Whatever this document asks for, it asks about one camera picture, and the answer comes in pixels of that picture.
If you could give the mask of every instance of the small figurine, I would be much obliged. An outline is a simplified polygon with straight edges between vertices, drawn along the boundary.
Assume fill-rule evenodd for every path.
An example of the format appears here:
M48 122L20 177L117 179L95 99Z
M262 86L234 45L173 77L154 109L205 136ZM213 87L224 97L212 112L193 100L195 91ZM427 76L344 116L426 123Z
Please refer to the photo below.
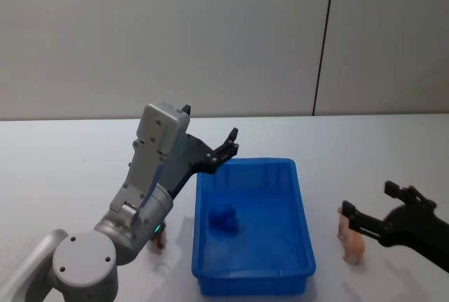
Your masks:
M162 243L162 234L163 231L166 229L166 223L162 223L158 226L156 229L156 232L154 233L154 236L152 238L152 242L156 243L156 246L158 249L163 249L164 245Z
M349 219L342 215L342 208L339 207L337 212L340 214L338 223L338 235L344 249L343 260L350 265L359 265L365 253L365 242L360 233L349 229Z

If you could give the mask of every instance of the white tabletop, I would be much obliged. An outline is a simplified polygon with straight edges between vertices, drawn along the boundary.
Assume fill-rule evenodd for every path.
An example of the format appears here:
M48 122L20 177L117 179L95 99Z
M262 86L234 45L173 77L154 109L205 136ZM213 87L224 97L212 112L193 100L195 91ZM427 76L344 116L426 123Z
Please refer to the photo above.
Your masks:
M0 122L0 272L35 237L90 230L106 212L132 157L138 120ZM404 247L366 238L359 268L336 238L343 199L383 218L398 201L385 180L413 184L449 221L449 115L193 119L189 132L211 146L239 128L239 157L289 157L297 164L317 269L295 301L447 301L449 275ZM119 268L117 301L194 302L191 272L196 178L167 217L162 254L144 248ZM272 301L272 298L245 298ZM62 301L52 291L46 301Z

